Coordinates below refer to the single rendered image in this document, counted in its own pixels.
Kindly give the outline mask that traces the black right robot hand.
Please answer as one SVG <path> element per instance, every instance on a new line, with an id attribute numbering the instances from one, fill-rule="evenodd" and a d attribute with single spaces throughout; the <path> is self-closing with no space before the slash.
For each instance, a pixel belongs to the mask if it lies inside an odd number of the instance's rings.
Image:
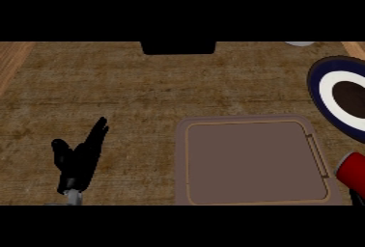
<path id="1" fill-rule="evenodd" d="M 349 190 L 352 204 L 355 206 L 365 206 L 365 199 L 360 196 L 355 190 Z"/>

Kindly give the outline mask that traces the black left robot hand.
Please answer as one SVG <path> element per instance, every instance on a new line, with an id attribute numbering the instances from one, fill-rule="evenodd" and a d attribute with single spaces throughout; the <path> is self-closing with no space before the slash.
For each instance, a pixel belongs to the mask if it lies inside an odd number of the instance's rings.
<path id="1" fill-rule="evenodd" d="M 66 194 L 72 189 L 83 192 L 92 182 L 103 155 L 103 142 L 109 132 L 107 118 L 98 120 L 86 141 L 73 149 L 64 139 L 52 141 L 55 165 L 61 170 L 58 192 Z"/>

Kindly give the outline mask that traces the red can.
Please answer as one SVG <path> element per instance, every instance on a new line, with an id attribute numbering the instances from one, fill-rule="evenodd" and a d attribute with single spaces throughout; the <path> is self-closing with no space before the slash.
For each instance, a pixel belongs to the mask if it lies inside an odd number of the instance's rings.
<path id="1" fill-rule="evenodd" d="M 355 190 L 365 199 L 365 155 L 351 152 L 344 157 L 335 174 L 349 190 Z"/>

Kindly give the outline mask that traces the brown rectangular tray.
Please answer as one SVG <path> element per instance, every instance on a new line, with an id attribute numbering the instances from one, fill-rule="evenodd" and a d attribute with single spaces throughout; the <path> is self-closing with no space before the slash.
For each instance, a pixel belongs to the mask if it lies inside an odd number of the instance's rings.
<path id="1" fill-rule="evenodd" d="M 177 203 L 339 206 L 344 196 L 310 120 L 298 114 L 184 119 Z"/>

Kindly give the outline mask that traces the navy and white plate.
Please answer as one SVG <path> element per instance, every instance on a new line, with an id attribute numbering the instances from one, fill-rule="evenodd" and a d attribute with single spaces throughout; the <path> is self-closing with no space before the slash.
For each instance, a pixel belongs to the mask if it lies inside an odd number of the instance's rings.
<path id="1" fill-rule="evenodd" d="M 307 85 L 329 122 L 365 144 L 365 61 L 346 56 L 323 58 L 311 66 Z"/>

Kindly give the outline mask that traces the brown woven placemat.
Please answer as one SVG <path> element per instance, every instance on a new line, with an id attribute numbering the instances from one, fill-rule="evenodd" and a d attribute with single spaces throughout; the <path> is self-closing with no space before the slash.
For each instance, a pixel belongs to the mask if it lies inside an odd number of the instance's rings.
<path id="1" fill-rule="evenodd" d="M 41 42 L 0 96 L 0 205 L 61 203 L 52 142 L 78 146 L 109 120 L 89 205 L 175 201 L 175 132 L 188 116 L 298 113 L 327 160 L 365 145 L 332 126 L 307 88 L 338 42 L 222 42 L 212 55 L 147 56 L 135 42 Z"/>

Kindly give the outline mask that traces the black appliance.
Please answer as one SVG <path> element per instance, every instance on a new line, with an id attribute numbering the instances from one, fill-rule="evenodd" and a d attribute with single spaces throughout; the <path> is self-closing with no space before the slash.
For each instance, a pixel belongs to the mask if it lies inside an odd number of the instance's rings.
<path id="1" fill-rule="evenodd" d="M 147 55 L 191 55 L 213 54 L 216 43 L 213 41 L 144 41 L 143 52 Z"/>

